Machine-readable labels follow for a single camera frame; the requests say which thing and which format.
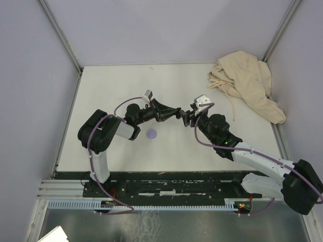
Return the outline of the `black earbud case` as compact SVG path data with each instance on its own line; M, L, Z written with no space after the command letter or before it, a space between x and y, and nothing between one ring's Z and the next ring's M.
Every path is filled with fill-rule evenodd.
M182 118L182 110L178 110L176 112L176 119L181 119Z

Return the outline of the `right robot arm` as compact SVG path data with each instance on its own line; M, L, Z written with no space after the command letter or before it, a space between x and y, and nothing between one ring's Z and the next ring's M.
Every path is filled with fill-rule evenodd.
M248 173L232 183L232 193L237 197L261 194L273 201L281 199L295 212L307 215L314 205L322 204L322 182L311 164L305 160L293 162L262 153L234 136L224 115L207 115L212 104L203 105L203 111L180 111L176 117L182 118L185 126L201 131L216 153L231 161L241 163L261 172Z

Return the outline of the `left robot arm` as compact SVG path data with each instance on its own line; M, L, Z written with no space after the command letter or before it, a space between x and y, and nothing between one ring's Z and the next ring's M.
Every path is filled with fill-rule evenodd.
M107 165L107 152L114 136L135 140L141 129L140 124L152 119L164 122L176 116L180 118L181 108L172 108L152 99L145 108L136 103L129 104L123 118L116 114L107 114L98 109L78 131L78 140L87 149L90 159L90 177L96 181L94 191L105 197L111 193L112 185L108 182L110 171Z

